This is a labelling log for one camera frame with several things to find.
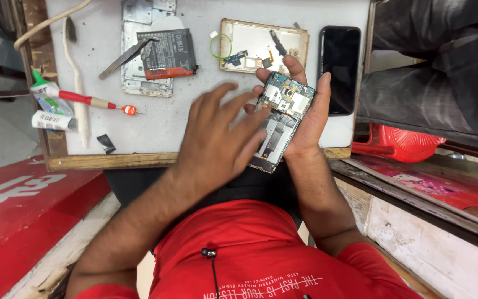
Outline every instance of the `white work mat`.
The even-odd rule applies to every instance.
[[[81,1],[46,0],[48,15],[53,17]],[[320,30],[327,25],[358,27],[364,49],[369,7],[369,0],[177,0],[176,16],[191,31],[196,62],[201,68],[194,76],[175,78],[173,97],[164,99],[123,93],[120,70],[99,80],[99,74],[122,54],[122,8],[120,0],[95,0],[71,15],[78,42],[70,44],[70,51],[82,70],[85,93],[118,106],[134,105],[145,115],[128,116],[120,110],[90,107],[90,147],[82,147],[78,133],[66,133],[67,151],[70,155],[104,154],[96,137],[106,133],[117,148],[113,154],[177,152],[189,107],[198,95],[226,80],[240,83],[235,94],[259,84],[254,74],[220,71],[219,61],[211,55],[209,34],[219,31],[225,17],[284,27],[298,22],[311,36],[306,73],[309,85],[315,88]],[[64,57],[62,21],[52,24],[51,32],[60,87],[74,91],[73,72]],[[329,118],[320,145],[349,146],[353,119],[354,115]]]

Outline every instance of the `screwdriver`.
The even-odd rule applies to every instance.
[[[107,100],[99,99],[92,96],[83,96],[76,94],[75,92],[67,92],[67,91],[59,91],[53,88],[47,88],[46,90],[47,95],[50,97],[59,97],[60,99],[67,99],[72,102],[80,102],[86,105],[94,106],[94,107],[101,107],[101,108],[108,108],[108,109],[121,109],[125,114],[134,115],[136,113],[143,114],[139,112],[136,107],[132,105],[125,105],[123,107],[119,107],[114,103],[110,103]]]

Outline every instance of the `smartphone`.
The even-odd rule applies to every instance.
[[[357,102],[357,70],[361,31],[357,27],[326,26],[320,31],[318,78],[331,73],[329,116],[350,115]]]
[[[269,107],[269,117],[261,125],[267,138],[250,161],[250,167],[273,173],[289,146],[300,121],[309,110],[315,90],[278,72],[271,72],[259,97],[256,111]]]

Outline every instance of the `red plastic stool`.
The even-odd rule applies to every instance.
[[[370,139],[367,143],[353,142],[352,153],[394,159],[413,163],[432,156],[447,139],[424,133],[396,129],[370,123]]]

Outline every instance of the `hand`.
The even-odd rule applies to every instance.
[[[293,80],[307,85],[305,70],[295,57],[287,55],[283,58],[283,63],[289,69],[290,77],[293,78]],[[267,69],[258,69],[256,72],[256,76],[264,84],[267,82],[269,75],[270,71]],[[297,156],[315,155],[319,153],[320,148],[318,141],[328,121],[329,98],[331,96],[330,81],[330,73],[325,73],[320,80],[318,80],[313,103],[302,119],[302,122],[296,130],[296,134],[284,153],[286,160]],[[263,86],[255,86],[252,92],[256,97],[259,97],[263,92]],[[244,105],[244,110],[249,114],[254,112],[254,108],[255,105],[252,104]]]
[[[191,105],[173,169],[177,177],[193,184],[189,187],[200,198],[241,174],[267,137],[266,130],[258,128],[269,116],[270,109],[251,113],[230,129],[241,107],[256,97],[253,93],[244,93],[220,107],[220,100],[237,86],[224,83]]]

